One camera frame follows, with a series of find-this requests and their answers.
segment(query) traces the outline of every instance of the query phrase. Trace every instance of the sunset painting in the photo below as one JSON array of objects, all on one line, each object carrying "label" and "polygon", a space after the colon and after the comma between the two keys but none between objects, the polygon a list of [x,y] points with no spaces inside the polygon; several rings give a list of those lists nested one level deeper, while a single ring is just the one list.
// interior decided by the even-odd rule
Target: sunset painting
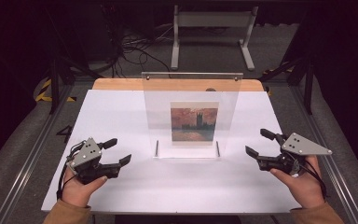
[{"label": "sunset painting", "polygon": [[212,142],[218,102],[172,102],[174,142]]}]

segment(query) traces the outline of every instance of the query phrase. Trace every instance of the transparent panel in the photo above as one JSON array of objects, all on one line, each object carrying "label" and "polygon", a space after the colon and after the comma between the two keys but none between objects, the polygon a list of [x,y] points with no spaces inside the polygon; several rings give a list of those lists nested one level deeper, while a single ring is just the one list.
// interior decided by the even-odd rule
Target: transparent panel
[{"label": "transparent panel", "polygon": [[153,156],[224,156],[241,73],[142,73]]}]

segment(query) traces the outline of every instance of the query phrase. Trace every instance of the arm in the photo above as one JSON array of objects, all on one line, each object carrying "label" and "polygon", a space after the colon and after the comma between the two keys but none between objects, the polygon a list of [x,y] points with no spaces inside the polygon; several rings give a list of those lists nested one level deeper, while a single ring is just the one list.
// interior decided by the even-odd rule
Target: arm
[{"label": "arm", "polygon": [[91,208],[87,206],[91,194],[107,180],[106,176],[83,185],[69,168],[66,168],[63,182],[62,198],[59,199],[46,216],[45,224],[87,223]]},{"label": "arm", "polygon": [[[321,176],[316,156],[308,156],[306,160],[315,168],[318,175]],[[324,201],[319,181],[312,175],[303,172],[298,177],[292,177],[277,169],[271,169],[270,171],[289,188],[293,197],[301,205],[301,208],[290,211],[296,223],[344,223],[334,209]]]}]

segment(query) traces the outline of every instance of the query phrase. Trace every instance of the white tabletop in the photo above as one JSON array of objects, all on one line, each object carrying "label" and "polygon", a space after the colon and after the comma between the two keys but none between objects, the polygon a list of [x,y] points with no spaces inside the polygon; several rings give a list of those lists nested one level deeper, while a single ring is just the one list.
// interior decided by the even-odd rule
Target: white tabletop
[{"label": "white tabletop", "polygon": [[269,97],[262,91],[239,93],[235,122],[219,159],[156,159],[150,146],[143,91],[89,91],[59,167],[42,205],[49,211],[70,148],[89,137],[97,143],[117,138],[101,163],[117,163],[132,154],[119,177],[91,196],[94,212],[112,214],[260,214],[287,213],[299,205],[288,188],[260,171],[245,146],[277,156],[279,145],[262,137],[261,128],[280,133]]}]

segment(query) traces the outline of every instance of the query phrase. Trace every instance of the human hand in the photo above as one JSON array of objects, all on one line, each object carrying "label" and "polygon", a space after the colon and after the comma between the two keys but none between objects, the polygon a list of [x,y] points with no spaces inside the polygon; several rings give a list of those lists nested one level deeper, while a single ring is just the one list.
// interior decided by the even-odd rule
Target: human hand
[{"label": "human hand", "polygon": [[86,207],[91,194],[100,188],[107,180],[106,176],[102,176],[87,185],[83,185],[77,178],[73,177],[74,173],[69,168],[66,168],[63,178],[63,183],[66,184],[62,189],[62,200],[77,207]]},{"label": "human hand", "polygon": [[[308,156],[306,161],[308,161],[315,168],[318,175],[321,176],[316,156]],[[312,208],[324,203],[319,181],[308,172],[302,171],[298,177],[290,176],[277,169],[271,169],[270,172],[289,188],[295,200],[303,208]]]}]

